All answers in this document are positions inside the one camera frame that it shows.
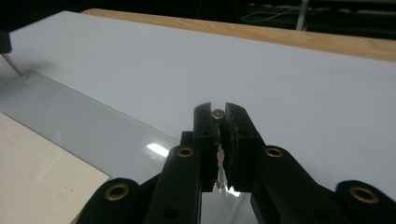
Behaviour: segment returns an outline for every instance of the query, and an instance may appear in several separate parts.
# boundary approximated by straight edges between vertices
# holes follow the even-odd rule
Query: metal bolt
[[[212,112],[212,117],[213,117],[214,119],[223,119],[223,118],[224,118],[224,115],[225,115],[224,111],[222,111],[222,110],[220,110],[220,109],[215,109],[215,110]]]
[[[14,71],[20,76],[21,79],[26,79],[27,76],[18,68],[18,66],[12,61],[11,57],[8,54],[1,54],[3,58],[8,62],[8,64],[14,69]]]
[[[129,193],[129,186],[126,183],[116,183],[110,186],[105,193],[106,199],[109,201],[118,201]]]
[[[267,156],[269,157],[274,157],[274,158],[283,157],[283,152],[278,148],[272,148],[272,147],[266,148],[265,154],[267,154]]]
[[[183,147],[177,150],[177,155],[179,157],[190,157],[193,154],[194,154],[194,150],[192,150],[192,148],[189,147]]]
[[[360,186],[354,186],[350,187],[349,193],[352,194],[352,196],[363,202],[363,203],[378,203],[379,198],[374,194],[372,191],[370,191],[367,188],[360,187]]]

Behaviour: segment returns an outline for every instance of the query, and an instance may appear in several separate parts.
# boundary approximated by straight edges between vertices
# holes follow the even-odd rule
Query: metal rod
[[[298,16],[297,27],[296,27],[296,30],[298,31],[302,31],[304,29],[304,21],[305,21],[305,15],[308,9],[308,5],[309,5],[309,0],[303,0],[301,3],[300,14]]]
[[[8,64],[14,69],[16,73],[20,76],[21,79],[26,79],[27,76],[18,68],[18,66],[14,63],[14,61],[9,57],[8,54],[1,54],[3,58],[8,62]]]

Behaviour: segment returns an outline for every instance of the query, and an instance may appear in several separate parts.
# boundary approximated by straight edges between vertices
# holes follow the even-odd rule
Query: brass insert
[[[378,203],[379,198],[374,194],[372,191],[369,189],[359,187],[359,186],[354,186],[349,188],[349,193],[352,194],[352,196],[363,202],[363,203]]]
[[[177,155],[179,157],[190,157],[194,154],[194,150],[192,150],[189,147],[183,147],[183,148],[179,148],[177,150]]]
[[[265,154],[270,157],[279,158],[283,157],[283,152],[278,148],[269,147],[265,149]]]
[[[128,195],[128,193],[129,186],[126,183],[117,183],[106,190],[105,197],[109,201],[117,201]]]

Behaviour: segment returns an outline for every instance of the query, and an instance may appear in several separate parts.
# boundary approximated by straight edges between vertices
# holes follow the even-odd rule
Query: white table surface
[[[11,39],[22,70],[172,139],[192,130],[197,105],[234,103],[324,187],[357,179],[396,199],[396,63],[71,12]],[[0,61],[0,83],[13,76]],[[10,101],[0,95],[0,111],[12,117]],[[248,220],[237,219],[222,221]]]

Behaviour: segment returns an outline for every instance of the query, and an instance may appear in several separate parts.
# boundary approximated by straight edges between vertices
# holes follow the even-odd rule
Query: dark background
[[[311,1],[306,30],[396,39],[396,0],[389,0],[388,4],[356,1]],[[0,30],[11,32],[63,10],[80,12],[89,8],[295,29],[300,3],[299,0],[0,0]]]

